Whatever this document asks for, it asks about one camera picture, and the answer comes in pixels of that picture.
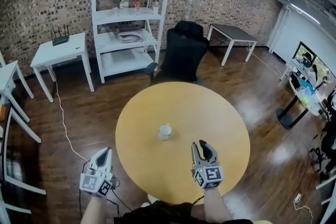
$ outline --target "hardwood floor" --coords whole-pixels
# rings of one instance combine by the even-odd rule
[[[276,66],[284,69],[284,64],[266,49],[256,48],[255,54],[274,70]],[[307,113],[291,131],[285,130],[277,121],[275,111],[290,102],[293,92],[279,83],[275,74],[254,56],[245,63],[246,55],[244,48],[233,48],[222,68],[223,49],[216,49],[215,53],[206,54],[198,70],[204,86],[219,93],[236,108],[250,135],[249,165],[238,185],[224,197],[224,202],[234,218],[269,220],[273,224],[310,223],[308,210],[295,211],[293,207],[294,197],[301,192],[298,206],[309,206],[314,215],[313,223],[319,223],[325,210],[320,203],[331,195],[331,186],[322,191],[314,190],[319,176],[309,163],[306,173],[305,167],[308,146],[319,145],[319,138],[311,141],[320,133],[324,122]],[[90,158],[103,147],[112,147],[113,171],[121,182],[115,192],[135,209],[146,201],[146,194],[121,167],[114,132],[123,107],[149,85],[149,78],[133,73],[108,79],[102,85],[94,61],[91,66],[94,93],[89,90],[82,65],[56,71],[68,136],[74,149],[85,158]],[[49,75],[43,77],[52,90]],[[29,126],[43,142],[37,145],[19,126],[12,125],[8,139],[11,145],[8,158],[12,162],[7,167],[20,180],[45,189],[47,195],[5,184],[5,189],[18,193],[18,196],[7,194],[5,198],[12,198],[15,204],[33,212],[31,216],[8,213],[13,223],[79,223],[78,185],[84,161],[71,151],[65,137],[57,96],[54,95],[55,101],[50,103],[36,78],[27,82],[35,98],[29,99],[18,87],[19,99],[31,119]],[[299,114],[302,110],[298,104],[291,113]],[[85,209],[90,197],[85,193],[81,196]],[[113,194],[109,197],[119,202]],[[121,204],[120,210],[122,214],[128,211]],[[196,206],[193,211],[198,216],[204,214],[203,206]],[[111,223],[111,217],[116,215],[115,206],[108,204],[107,215],[108,223]]]

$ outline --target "white metal shelf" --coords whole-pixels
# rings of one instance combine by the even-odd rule
[[[99,53],[130,49],[136,47],[145,47],[157,45],[158,41],[145,29],[142,30],[142,42],[122,43],[114,32],[102,33],[97,35],[95,41],[96,49]]]
[[[153,59],[143,48],[128,49],[101,54],[104,77],[146,68]]]
[[[137,12],[135,8],[119,8],[99,10],[95,13],[96,25],[112,24],[118,22],[129,22],[133,20],[161,20],[162,16],[155,13],[150,8],[140,8]]]

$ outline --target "round wooden table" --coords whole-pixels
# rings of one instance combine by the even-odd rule
[[[173,133],[162,141],[159,127],[165,123]],[[202,139],[217,150],[224,170],[221,195],[239,182],[250,156],[248,132],[235,108],[214,91],[184,82],[158,84],[135,95],[120,114],[115,139],[130,178],[172,204],[203,195],[191,173],[193,142],[199,145]]]

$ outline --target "shelving unit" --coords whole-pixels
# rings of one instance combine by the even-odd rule
[[[149,46],[153,46],[154,61],[158,62],[167,3],[168,0],[163,0],[161,14],[157,14],[149,8],[149,1],[147,7],[136,12],[135,8],[97,10],[96,0],[91,0],[93,37],[101,83],[105,83],[107,76],[147,67],[153,62],[147,53]],[[98,33],[99,25],[137,20],[146,22],[145,29],[142,29],[142,42],[122,43],[114,32]],[[157,39],[152,35],[150,20],[160,21]]]

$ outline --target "black table leg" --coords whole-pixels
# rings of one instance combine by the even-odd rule
[[[277,117],[279,122],[283,127],[290,130],[292,127],[290,126],[293,122],[290,115],[287,112],[293,107],[293,105],[299,100],[297,96],[293,98],[293,100],[288,104],[285,109],[277,109]]]
[[[298,116],[298,117],[297,117],[297,118],[296,118],[296,119],[289,125],[289,127],[292,128],[295,124],[297,124],[297,123],[299,122],[299,120],[301,120],[301,119],[303,118],[303,116],[307,114],[307,112],[308,112],[308,109],[305,109],[305,111],[303,111],[303,112],[301,113],[301,115]]]

